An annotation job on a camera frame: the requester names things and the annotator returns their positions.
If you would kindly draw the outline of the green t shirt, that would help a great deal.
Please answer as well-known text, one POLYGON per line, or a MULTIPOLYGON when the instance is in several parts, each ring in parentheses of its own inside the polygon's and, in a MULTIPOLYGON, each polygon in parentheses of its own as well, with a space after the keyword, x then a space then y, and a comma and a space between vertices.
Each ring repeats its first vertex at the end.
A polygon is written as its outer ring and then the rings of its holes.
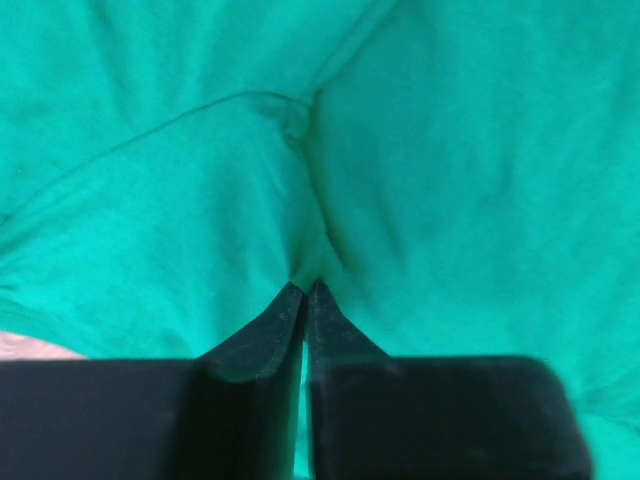
POLYGON ((530 354, 639 475, 635 1, 5 1, 1 327, 193 357, 323 279, 392 354, 530 354))

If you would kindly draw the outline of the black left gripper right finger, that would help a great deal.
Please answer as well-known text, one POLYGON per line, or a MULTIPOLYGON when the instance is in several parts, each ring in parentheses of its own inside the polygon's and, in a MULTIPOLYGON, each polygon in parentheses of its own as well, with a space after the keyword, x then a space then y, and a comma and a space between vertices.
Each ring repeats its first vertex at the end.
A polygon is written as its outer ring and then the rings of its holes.
POLYGON ((566 391, 527 356, 398 357, 308 294, 309 415, 318 479, 590 479, 566 391))

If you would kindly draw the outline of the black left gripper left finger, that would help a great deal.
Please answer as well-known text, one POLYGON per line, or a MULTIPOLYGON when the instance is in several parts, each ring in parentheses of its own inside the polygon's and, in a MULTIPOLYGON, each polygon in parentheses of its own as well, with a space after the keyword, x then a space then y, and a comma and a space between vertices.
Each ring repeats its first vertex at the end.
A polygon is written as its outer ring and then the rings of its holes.
POLYGON ((195 359, 5 361, 5 479, 288 479, 304 293, 195 359))

